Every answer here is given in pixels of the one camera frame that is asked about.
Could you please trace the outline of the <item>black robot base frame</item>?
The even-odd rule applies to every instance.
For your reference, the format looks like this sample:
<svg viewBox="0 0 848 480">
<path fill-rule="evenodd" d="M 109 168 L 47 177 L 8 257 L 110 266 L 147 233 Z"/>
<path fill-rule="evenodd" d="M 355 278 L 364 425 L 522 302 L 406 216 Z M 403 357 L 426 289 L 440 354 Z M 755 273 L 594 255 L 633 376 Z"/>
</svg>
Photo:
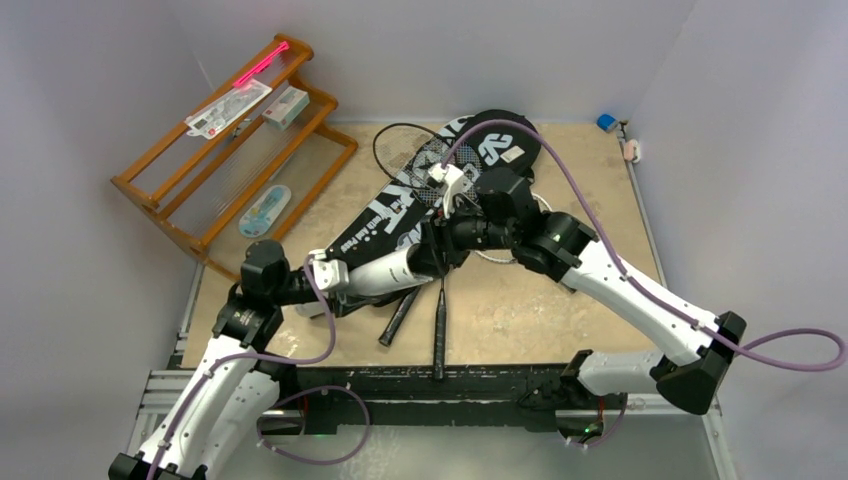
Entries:
<svg viewBox="0 0 848 480">
<path fill-rule="evenodd" d="M 590 439 L 610 431 L 606 415 L 625 410 L 633 395 L 597 396 L 576 379 L 576 365 L 448 366 L 437 382 L 425 366 L 296 369 L 256 426 L 303 428 L 331 435 L 344 425 L 522 427 Z"/>
</svg>

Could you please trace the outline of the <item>black badminton racket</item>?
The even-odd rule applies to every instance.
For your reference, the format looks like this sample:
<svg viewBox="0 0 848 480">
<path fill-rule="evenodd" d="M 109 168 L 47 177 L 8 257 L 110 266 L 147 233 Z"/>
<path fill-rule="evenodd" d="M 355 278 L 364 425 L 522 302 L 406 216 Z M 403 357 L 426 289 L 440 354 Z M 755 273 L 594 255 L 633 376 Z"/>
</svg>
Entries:
<svg viewBox="0 0 848 480">
<path fill-rule="evenodd" d="M 440 163 L 451 144 L 443 135 L 422 125 L 396 122 L 383 127 L 372 141 L 372 154 L 389 183 L 416 194 L 434 193 L 429 170 Z"/>
</svg>

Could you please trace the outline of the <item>white shuttlecock tube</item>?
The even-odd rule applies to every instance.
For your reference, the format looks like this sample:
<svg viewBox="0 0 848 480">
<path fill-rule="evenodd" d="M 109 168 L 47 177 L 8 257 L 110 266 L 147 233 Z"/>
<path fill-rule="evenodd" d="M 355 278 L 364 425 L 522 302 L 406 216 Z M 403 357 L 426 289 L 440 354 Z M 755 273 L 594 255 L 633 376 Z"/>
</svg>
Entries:
<svg viewBox="0 0 848 480">
<path fill-rule="evenodd" d="M 355 295 L 371 299 L 370 305 L 388 297 L 429 283 L 436 278 L 418 274 L 413 270 L 410 257 L 417 252 L 418 245 L 405 247 L 379 257 L 358 267 L 350 267 Z M 353 312 L 332 312 L 337 318 Z"/>
</svg>

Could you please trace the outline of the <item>black racket bag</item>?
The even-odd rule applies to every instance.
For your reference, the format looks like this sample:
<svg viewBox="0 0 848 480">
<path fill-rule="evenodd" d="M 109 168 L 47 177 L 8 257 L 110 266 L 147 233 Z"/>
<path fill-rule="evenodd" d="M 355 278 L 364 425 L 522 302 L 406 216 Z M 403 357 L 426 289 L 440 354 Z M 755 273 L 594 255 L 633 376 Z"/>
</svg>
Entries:
<svg viewBox="0 0 848 480">
<path fill-rule="evenodd" d="M 433 131 L 446 137 L 451 147 L 467 147 L 476 155 L 479 175 L 473 187 L 475 204 L 479 205 L 484 204 L 478 196 L 480 179 L 489 179 L 492 171 L 500 169 L 530 179 L 541 152 L 541 145 L 533 136 L 536 126 L 525 116 L 503 109 L 458 117 Z M 409 241 L 420 237 L 417 226 L 426 210 L 426 204 L 416 193 L 390 184 L 388 179 L 328 250 L 350 267 L 358 267 L 403 249 Z M 375 305 L 391 303 L 415 288 L 398 292 Z"/>
</svg>

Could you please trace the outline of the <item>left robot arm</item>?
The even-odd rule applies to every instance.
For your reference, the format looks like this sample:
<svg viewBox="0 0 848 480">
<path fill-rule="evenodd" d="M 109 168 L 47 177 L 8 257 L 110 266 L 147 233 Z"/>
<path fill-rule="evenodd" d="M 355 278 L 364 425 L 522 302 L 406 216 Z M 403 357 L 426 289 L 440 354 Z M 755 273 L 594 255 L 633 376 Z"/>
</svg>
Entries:
<svg viewBox="0 0 848 480">
<path fill-rule="evenodd" d="M 229 290 L 199 365 L 157 429 L 133 453 L 120 453 L 110 479 L 217 479 L 247 432 L 269 408 L 297 399 L 297 367 L 326 359 L 336 340 L 312 358 L 271 354 L 267 346 L 288 305 L 314 303 L 335 322 L 332 301 L 364 294 L 360 269 L 313 250 L 293 270 L 283 246 L 249 246 L 240 279 Z"/>
</svg>

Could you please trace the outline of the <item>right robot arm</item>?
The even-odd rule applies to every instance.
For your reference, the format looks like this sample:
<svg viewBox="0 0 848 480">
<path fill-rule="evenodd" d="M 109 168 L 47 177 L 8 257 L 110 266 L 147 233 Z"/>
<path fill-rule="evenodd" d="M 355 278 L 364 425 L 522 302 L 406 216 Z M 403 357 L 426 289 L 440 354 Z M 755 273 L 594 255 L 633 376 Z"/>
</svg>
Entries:
<svg viewBox="0 0 848 480">
<path fill-rule="evenodd" d="M 470 251 L 508 250 L 518 264 L 588 295 L 653 342 L 644 352 L 578 352 L 561 381 L 569 404 L 656 393 L 687 413 L 708 412 L 747 327 L 740 316 L 716 315 L 673 294 L 576 217 L 542 210 L 528 180 L 508 168 L 471 182 L 455 166 L 436 164 L 424 184 L 441 198 L 432 229 L 445 266 Z"/>
</svg>

